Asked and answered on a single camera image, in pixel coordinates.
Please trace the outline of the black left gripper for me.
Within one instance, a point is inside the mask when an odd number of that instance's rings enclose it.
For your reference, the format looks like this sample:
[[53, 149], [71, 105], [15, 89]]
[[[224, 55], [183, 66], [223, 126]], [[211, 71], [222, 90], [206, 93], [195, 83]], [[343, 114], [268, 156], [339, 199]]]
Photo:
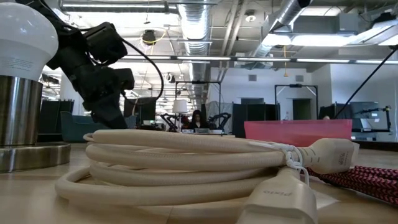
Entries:
[[72, 85], [83, 98], [83, 107], [92, 109], [93, 119], [110, 129], [127, 129], [127, 124], [119, 107], [99, 104], [124, 90], [132, 90], [134, 83], [130, 68], [93, 66], [79, 69], [72, 76]]

